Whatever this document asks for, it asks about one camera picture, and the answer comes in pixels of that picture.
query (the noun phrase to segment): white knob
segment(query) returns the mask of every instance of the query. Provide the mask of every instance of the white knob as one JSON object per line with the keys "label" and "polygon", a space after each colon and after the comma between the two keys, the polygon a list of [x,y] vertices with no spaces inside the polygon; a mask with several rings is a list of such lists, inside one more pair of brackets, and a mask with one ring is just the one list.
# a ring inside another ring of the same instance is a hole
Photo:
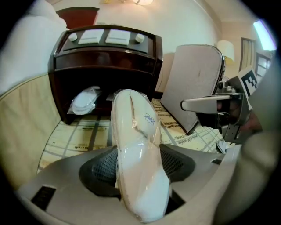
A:
{"label": "white knob", "polygon": [[71,35],[69,35],[68,39],[70,41],[75,41],[77,39],[77,34],[76,33],[72,33]]}
{"label": "white knob", "polygon": [[137,34],[137,36],[136,36],[136,41],[138,42],[138,43],[143,43],[143,41],[144,41],[144,39],[145,39],[145,37],[142,35],[142,34]]}

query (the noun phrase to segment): ceiling light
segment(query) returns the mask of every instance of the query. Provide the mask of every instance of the ceiling light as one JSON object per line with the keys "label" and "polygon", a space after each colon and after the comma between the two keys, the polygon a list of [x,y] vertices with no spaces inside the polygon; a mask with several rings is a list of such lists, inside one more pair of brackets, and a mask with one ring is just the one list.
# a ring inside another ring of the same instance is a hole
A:
{"label": "ceiling light", "polygon": [[254,23],[254,27],[258,33],[263,50],[276,50],[276,45],[272,40],[269,32],[260,20]]}
{"label": "ceiling light", "polygon": [[138,5],[149,5],[153,0],[133,0]]}

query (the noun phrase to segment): logo on shoe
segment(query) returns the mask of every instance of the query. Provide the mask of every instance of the logo on shoe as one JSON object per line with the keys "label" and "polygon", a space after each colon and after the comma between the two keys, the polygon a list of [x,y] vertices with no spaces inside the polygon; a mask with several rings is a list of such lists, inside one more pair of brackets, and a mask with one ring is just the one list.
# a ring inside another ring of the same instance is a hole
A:
{"label": "logo on shoe", "polygon": [[149,122],[150,124],[154,125],[155,120],[153,119],[152,116],[150,116],[149,114],[146,113],[144,117],[145,117],[147,122]]}

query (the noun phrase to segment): white sneaker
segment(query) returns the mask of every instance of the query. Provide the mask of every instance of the white sneaker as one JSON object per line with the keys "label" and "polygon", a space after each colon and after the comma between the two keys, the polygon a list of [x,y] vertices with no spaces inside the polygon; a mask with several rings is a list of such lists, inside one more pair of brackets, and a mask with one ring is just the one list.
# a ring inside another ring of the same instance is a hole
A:
{"label": "white sneaker", "polygon": [[111,117],[122,200],[142,222],[158,220],[164,216],[169,200],[158,116],[141,94],[123,90],[113,101]]}

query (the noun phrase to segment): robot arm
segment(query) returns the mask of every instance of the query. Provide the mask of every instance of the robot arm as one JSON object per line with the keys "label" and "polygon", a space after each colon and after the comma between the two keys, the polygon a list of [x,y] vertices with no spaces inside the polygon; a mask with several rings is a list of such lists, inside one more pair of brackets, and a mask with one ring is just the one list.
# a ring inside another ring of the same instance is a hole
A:
{"label": "robot arm", "polygon": [[[254,81],[252,89],[247,86],[249,80]],[[202,126],[219,129],[225,141],[241,144],[252,134],[252,131],[240,132],[240,127],[249,119],[252,107],[248,98],[256,89],[256,84],[253,71],[246,68],[238,76],[227,81],[220,81],[216,95],[183,100],[181,108],[195,112]],[[231,113],[233,102],[237,106],[235,110],[239,111],[235,116]]]}

